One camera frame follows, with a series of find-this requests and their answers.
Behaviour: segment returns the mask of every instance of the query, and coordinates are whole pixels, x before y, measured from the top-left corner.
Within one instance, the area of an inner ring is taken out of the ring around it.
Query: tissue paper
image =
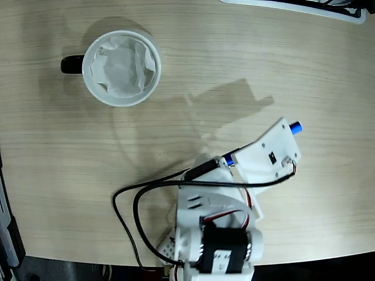
[[[155,58],[149,47],[132,36],[116,36],[96,51],[91,73],[109,95],[129,98],[143,92],[156,73]]]

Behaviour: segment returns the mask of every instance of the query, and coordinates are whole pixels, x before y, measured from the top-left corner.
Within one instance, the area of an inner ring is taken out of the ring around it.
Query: label
[[[229,250],[216,250],[213,254],[212,273],[225,273],[227,271],[230,254]]]

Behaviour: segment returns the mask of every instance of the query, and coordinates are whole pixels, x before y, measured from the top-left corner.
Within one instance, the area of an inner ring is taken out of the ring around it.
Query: red wire
[[[243,223],[243,225],[242,225],[242,229],[246,229],[247,228],[247,226],[248,226],[248,223],[250,222],[250,216],[249,215],[247,215],[246,216],[246,219],[245,219],[245,221],[244,221],[244,223]]]
[[[173,271],[173,278],[174,278],[175,281],[178,281],[178,280],[177,280],[177,270],[178,270],[178,266],[175,265],[175,269],[174,269],[174,271]]]
[[[297,172],[297,164],[292,161],[292,164],[293,164],[293,173],[296,173]]]
[[[238,211],[238,210],[226,211],[226,212],[223,212],[223,213],[217,214],[217,215],[215,215],[214,217],[206,218],[206,219],[204,219],[204,222],[213,221],[213,220],[216,220],[217,218],[224,217],[225,215],[229,215],[229,214],[232,214],[232,213],[237,212],[237,211]]]
[[[251,209],[251,207],[252,207],[252,203],[251,203],[251,197],[250,197],[250,194],[249,194],[249,192],[248,192],[248,190],[247,189],[245,189],[245,192],[246,192],[246,198],[247,198],[247,205],[250,207],[250,209]]]

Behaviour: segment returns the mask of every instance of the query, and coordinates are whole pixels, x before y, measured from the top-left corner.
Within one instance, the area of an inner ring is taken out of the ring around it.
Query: white mug
[[[150,85],[147,86],[143,92],[126,98],[109,95],[104,87],[94,82],[90,69],[98,48],[109,38],[119,35],[132,36],[144,42],[154,55],[156,66],[155,77],[151,81]],[[60,66],[62,73],[82,74],[84,83],[92,95],[101,102],[113,107],[131,107],[132,105],[139,104],[147,99],[155,91],[156,86],[160,81],[162,72],[162,62],[159,47],[156,44],[155,39],[149,33],[142,30],[116,30],[108,32],[93,41],[84,55],[65,57],[62,59]]]

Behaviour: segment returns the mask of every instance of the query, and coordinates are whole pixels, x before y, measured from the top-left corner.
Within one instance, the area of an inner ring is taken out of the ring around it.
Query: black mug handle
[[[83,54],[68,56],[61,60],[60,69],[65,74],[82,74]]]

